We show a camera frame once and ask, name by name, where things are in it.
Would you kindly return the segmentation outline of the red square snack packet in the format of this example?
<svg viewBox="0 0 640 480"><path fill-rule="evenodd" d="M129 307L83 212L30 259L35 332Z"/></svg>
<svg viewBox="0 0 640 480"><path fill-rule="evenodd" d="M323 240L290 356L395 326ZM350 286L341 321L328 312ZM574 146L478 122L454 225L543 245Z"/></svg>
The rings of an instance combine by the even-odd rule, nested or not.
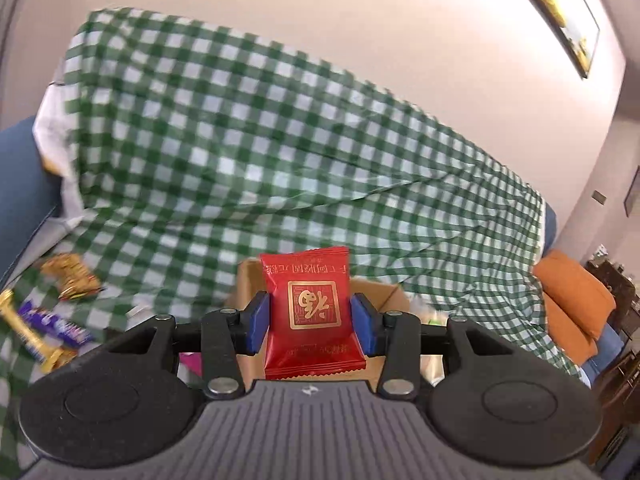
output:
<svg viewBox="0 0 640 480"><path fill-rule="evenodd" d="M262 254L260 262L270 295L266 378L363 370L349 307L348 249Z"/></svg>

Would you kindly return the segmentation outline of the yellow Alpenliebe candy bar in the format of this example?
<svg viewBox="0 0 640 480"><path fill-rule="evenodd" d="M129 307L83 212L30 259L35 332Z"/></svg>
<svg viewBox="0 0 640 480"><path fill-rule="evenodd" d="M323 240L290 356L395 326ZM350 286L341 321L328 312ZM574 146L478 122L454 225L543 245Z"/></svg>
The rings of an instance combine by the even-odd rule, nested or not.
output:
<svg viewBox="0 0 640 480"><path fill-rule="evenodd" d="M21 338L24 346L40 364L43 373L51 373L76 358L76 351L47 344L27 325L13 307L12 290L6 289L1 293L0 311L4 322Z"/></svg>

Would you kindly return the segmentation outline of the brown cardboard box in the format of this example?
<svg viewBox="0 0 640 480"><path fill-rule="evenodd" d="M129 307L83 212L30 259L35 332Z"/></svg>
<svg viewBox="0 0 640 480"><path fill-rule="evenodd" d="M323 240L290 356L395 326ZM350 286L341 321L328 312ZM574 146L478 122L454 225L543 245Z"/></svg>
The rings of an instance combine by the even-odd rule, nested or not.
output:
<svg viewBox="0 0 640 480"><path fill-rule="evenodd" d="M243 310L258 290L265 290L266 283L262 274L262 263L256 258L243 260L236 272L236 281L227 306L236 310ZM410 298L405 294L400 285L383 284L364 280L363 278L351 278L350 290L363 292L373 304L376 310L399 310L409 312ZM256 356L238 356L240 371L245 388L249 389L257 379L265 379L266 345L263 344ZM329 382L330 380L366 380L371 389L375 390L378 378L381 375L384 359L367 358L366 368L342 374L326 376L300 376L295 380L315 380L316 382ZM420 373L432 386L436 386L445 377L442 356L421 356Z"/></svg>

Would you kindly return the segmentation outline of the clear plastic snack wrapper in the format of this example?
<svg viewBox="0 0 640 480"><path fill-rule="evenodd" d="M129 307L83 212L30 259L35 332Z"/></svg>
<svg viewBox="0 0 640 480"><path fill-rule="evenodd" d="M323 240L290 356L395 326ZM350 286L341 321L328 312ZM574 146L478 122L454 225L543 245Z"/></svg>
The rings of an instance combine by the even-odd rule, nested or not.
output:
<svg viewBox="0 0 640 480"><path fill-rule="evenodd" d="M422 295L412 297L409 312L420 318L422 324L446 326L448 323L448 315L432 307Z"/></svg>

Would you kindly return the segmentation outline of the purple silver stick sachet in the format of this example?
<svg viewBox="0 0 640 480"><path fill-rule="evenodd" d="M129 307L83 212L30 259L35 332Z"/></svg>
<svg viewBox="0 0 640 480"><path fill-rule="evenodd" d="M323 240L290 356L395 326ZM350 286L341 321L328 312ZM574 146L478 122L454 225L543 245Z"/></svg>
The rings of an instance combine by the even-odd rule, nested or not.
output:
<svg viewBox="0 0 640 480"><path fill-rule="evenodd" d="M202 357L200 352L179 354L178 377L188 385L202 380Z"/></svg>

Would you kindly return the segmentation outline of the green white checkered cloth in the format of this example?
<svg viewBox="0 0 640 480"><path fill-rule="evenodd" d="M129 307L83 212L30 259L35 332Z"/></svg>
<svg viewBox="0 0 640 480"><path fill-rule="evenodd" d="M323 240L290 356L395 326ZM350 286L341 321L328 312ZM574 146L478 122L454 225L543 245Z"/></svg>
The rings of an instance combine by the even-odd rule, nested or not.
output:
<svg viewBox="0 0 640 480"><path fill-rule="evenodd" d="M546 204L419 107L303 52L138 9L93 12L58 80L84 218L63 243L149 320L43 378L10 367L20 479L585 479L590 390L544 328ZM349 251L349 277L422 295L378 311L366 380L255 380L243 310L259 254ZM178 377L200 352L202 380ZM442 356L436 386L421 356Z"/></svg>

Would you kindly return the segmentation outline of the purple snack wrapper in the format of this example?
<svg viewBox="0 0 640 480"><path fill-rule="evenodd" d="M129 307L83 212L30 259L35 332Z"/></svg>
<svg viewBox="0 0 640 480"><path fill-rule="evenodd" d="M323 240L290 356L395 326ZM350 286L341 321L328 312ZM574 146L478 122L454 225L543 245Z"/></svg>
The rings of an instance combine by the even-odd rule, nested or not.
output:
<svg viewBox="0 0 640 480"><path fill-rule="evenodd" d="M17 313L31 328L56 338L66 347L78 350L93 342L93 336L85 328L50 310L36 307L31 301L25 301Z"/></svg>

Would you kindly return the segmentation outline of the clear bag of crackers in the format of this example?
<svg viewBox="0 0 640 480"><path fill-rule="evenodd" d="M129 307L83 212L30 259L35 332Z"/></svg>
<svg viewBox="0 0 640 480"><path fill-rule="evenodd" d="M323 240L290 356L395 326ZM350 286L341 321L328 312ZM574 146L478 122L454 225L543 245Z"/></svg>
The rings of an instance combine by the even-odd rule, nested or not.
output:
<svg viewBox="0 0 640 480"><path fill-rule="evenodd" d="M74 300L96 296L102 290L102 282L73 252L56 254L40 264L44 275L53 278L58 288L59 300Z"/></svg>

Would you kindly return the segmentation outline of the orange pillow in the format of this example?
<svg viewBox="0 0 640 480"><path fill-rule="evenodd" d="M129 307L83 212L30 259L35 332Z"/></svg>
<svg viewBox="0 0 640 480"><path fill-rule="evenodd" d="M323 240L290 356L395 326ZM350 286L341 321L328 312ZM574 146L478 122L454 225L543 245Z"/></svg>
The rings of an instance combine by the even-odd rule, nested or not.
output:
<svg viewBox="0 0 640 480"><path fill-rule="evenodd" d="M616 303L608 289L577 260L551 249L533 268L540 281L548 332L576 365L598 354L597 341Z"/></svg>

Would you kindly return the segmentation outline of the blue sofa cushion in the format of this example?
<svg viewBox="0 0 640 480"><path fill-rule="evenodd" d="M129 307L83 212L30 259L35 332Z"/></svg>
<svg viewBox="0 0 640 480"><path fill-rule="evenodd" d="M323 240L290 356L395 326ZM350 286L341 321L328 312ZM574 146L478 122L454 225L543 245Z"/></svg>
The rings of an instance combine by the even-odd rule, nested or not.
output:
<svg viewBox="0 0 640 480"><path fill-rule="evenodd" d="M1 131L1 285L66 234L61 179L42 166L29 117Z"/></svg>

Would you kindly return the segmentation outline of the dark side table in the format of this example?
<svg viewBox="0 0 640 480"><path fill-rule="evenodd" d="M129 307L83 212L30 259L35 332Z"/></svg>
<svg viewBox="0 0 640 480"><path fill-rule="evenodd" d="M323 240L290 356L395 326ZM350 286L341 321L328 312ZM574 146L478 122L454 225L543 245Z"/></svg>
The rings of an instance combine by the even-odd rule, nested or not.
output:
<svg viewBox="0 0 640 480"><path fill-rule="evenodd" d="M586 269L608 289L615 308L597 341L598 353L582 369L602 406L601 429L592 442L587 462L607 462L622 446L628 427L639 421L639 351L632 337L639 333L639 296L623 267L602 258Z"/></svg>

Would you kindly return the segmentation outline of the white paper bag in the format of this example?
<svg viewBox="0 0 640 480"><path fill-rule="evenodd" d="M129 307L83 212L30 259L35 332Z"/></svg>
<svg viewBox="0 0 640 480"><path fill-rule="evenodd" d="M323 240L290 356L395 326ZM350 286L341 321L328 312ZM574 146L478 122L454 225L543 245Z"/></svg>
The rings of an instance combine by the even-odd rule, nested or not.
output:
<svg viewBox="0 0 640 480"><path fill-rule="evenodd" d="M52 81L44 92L32 127L42 166L62 179L62 219L73 229L84 218L75 153L72 149L72 116L65 110L65 86Z"/></svg>

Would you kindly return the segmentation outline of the framed wall picture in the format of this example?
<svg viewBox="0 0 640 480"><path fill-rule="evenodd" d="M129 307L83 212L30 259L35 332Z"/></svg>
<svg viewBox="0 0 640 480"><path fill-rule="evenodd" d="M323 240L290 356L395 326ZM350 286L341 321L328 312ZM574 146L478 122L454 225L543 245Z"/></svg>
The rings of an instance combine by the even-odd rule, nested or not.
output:
<svg viewBox="0 0 640 480"><path fill-rule="evenodd" d="M530 0L549 23L578 74L590 74L600 27L586 0Z"/></svg>

